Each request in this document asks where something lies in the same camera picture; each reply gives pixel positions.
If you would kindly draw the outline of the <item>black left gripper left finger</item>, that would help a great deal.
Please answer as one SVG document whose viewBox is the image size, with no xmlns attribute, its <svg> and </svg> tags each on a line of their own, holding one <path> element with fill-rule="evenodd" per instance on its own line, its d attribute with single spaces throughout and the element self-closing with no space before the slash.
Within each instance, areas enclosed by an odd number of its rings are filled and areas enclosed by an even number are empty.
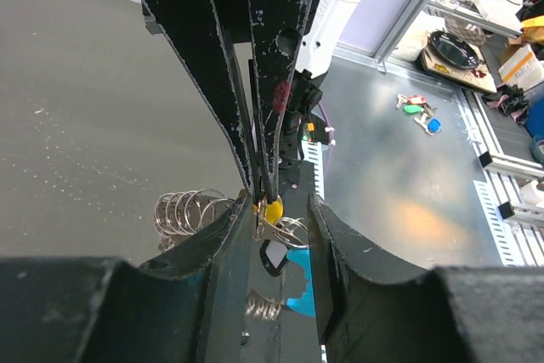
<svg viewBox="0 0 544 363">
<path fill-rule="evenodd" d="M 240 196 L 140 266 L 120 258 L 3 258 L 4 362 L 237 362 L 255 225 Z"/>
</svg>

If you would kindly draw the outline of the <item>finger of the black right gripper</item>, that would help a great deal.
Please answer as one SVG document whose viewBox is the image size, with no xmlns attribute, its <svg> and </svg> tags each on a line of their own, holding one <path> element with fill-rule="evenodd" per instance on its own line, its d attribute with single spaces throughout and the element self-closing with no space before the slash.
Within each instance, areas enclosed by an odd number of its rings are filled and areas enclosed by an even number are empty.
<svg viewBox="0 0 544 363">
<path fill-rule="evenodd" d="M 242 183 L 258 195 L 246 96 L 215 0 L 140 0 L 186 69 L 233 153 Z"/>
<path fill-rule="evenodd" d="M 279 195 L 281 127 L 296 59 L 312 0 L 247 0 L 252 42 L 252 102 L 256 129 L 259 195 Z"/>
</svg>

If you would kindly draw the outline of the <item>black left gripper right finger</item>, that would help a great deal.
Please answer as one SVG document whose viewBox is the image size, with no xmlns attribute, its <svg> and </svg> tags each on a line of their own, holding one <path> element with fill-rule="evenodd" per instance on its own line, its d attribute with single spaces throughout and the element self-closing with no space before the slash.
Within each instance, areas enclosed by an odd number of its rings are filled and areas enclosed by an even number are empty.
<svg viewBox="0 0 544 363">
<path fill-rule="evenodd" d="M 423 269 L 309 197 L 318 339 L 330 362 L 540 362 L 543 271 Z"/>
</svg>

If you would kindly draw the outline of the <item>black key tag white label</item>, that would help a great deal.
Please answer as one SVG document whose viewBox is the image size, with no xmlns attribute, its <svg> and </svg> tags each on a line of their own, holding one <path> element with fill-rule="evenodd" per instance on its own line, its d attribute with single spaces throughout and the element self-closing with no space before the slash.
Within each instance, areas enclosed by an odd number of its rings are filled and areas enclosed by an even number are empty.
<svg viewBox="0 0 544 363">
<path fill-rule="evenodd" d="M 288 248 L 277 241 L 264 240 L 259 250 L 259 256 L 266 272 L 272 276 L 280 276 L 289 260 L 286 255 Z"/>
</svg>

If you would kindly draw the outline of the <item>silver keys bunch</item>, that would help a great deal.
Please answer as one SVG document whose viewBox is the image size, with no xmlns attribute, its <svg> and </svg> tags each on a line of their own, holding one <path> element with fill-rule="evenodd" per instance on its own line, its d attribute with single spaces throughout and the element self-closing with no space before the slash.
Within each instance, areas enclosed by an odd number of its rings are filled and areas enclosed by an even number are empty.
<svg viewBox="0 0 544 363">
<path fill-rule="evenodd" d="M 257 225 L 252 233 L 255 241 L 275 241 L 288 249 L 305 249 L 308 244 L 298 238 L 292 230 L 281 228 L 278 224 L 269 223 L 256 213 Z"/>
</svg>

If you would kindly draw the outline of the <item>yellow key tag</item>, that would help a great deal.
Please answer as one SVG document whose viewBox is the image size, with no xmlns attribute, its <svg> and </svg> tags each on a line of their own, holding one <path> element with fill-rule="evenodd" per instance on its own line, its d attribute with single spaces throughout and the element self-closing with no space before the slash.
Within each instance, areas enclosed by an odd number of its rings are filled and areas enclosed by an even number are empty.
<svg viewBox="0 0 544 363">
<path fill-rule="evenodd" d="M 254 213 L 270 224 L 276 224 L 284 214 L 284 205 L 278 196 L 275 201 L 267 202 L 265 199 L 253 206 Z"/>
</svg>

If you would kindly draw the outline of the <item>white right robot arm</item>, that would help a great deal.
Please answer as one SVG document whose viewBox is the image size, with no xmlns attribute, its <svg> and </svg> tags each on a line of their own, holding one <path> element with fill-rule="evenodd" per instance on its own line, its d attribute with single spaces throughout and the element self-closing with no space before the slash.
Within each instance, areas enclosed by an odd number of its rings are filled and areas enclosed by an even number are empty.
<svg viewBox="0 0 544 363">
<path fill-rule="evenodd" d="M 140 0 L 229 143 L 255 201 L 279 195 L 286 117 L 316 90 L 361 0 Z"/>
</svg>

